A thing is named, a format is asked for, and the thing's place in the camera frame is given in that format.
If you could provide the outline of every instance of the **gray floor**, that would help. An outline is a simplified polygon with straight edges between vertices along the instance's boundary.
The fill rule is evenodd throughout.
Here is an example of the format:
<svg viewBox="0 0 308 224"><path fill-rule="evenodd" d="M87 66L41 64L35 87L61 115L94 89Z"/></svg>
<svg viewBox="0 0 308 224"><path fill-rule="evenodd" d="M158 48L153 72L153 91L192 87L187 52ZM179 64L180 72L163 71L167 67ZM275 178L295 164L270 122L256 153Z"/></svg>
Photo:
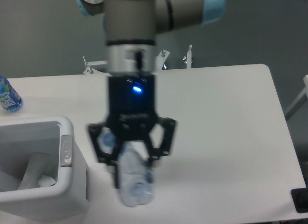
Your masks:
<svg viewBox="0 0 308 224"><path fill-rule="evenodd" d="M0 0L0 22L0 72L7 77L81 74L83 55L106 59L101 17L82 16L75 0ZM162 34L157 41L157 52L171 52L170 68L183 67L189 44L194 67L266 64L285 109L308 74L308 3L227 0L219 22ZM308 106L289 127L294 143L306 146Z"/></svg>

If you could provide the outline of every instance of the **white table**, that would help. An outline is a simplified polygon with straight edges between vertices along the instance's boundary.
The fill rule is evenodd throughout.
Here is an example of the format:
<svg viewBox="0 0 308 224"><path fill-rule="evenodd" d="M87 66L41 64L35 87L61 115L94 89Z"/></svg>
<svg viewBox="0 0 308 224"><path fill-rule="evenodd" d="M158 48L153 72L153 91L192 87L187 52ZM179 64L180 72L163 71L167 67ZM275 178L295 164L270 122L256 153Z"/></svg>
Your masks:
<svg viewBox="0 0 308 224"><path fill-rule="evenodd" d="M10 79L24 99L0 119L65 115L90 166L90 209L59 224L235 224L306 218L290 190L305 187L268 67L157 73L157 112L179 123L156 171L155 199L123 206L96 163L86 124L107 115L106 74ZM0 223L31 224L0 214Z"/></svg>

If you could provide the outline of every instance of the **white plastic bin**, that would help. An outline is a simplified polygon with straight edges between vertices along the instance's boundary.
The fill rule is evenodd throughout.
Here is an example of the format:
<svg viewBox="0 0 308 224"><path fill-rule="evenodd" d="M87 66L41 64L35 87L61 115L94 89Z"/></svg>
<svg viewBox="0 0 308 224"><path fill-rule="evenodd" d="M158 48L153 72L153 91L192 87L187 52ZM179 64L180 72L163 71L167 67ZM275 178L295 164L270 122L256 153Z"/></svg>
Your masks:
<svg viewBox="0 0 308 224"><path fill-rule="evenodd" d="M18 190L33 154L48 156L48 174L56 184ZM42 161L38 168L39 174L46 169L42 170ZM0 210L40 221L84 212L89 208L87 171L68 118L0 122Z"/></svg>

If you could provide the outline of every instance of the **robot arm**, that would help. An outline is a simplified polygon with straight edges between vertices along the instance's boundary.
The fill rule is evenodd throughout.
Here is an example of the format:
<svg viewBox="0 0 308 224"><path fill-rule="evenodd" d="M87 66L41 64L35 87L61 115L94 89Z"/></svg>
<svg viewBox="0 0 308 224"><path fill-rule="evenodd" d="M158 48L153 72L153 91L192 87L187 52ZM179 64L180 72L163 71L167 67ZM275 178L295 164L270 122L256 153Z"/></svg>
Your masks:
<svg viewBox="0 0 308 224"><path fill-rule="evenodd" d="M77 0L84 14L105 13L104 27L108 49L109 115L105 122L89 126L99 162L115 168L118 180L118 156L127 141L142 141L154 161L170 153L176 121L158 117L155 111L155 36L197 24L217 20L225 0ZM149 133L155 124L164 129L161 145L154 148ZM104 128L115 136L111 153L104 152L98 137Z"/></svg>

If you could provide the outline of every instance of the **blue led light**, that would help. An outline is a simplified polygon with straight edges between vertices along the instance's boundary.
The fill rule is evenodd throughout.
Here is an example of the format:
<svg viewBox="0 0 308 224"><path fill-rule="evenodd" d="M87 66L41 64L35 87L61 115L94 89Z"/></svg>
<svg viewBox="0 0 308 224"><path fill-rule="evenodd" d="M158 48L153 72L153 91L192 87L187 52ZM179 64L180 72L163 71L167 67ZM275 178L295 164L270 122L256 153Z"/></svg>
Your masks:
<svg viewBox="0 0 308 224"><path fill-rule="evenodd" d="M134 86L134 87L133 87L133 90L134 90L135 92L137 92L137 93L142 93L142 89L139 88L139 87L137 87L137 86Z"/></svg>

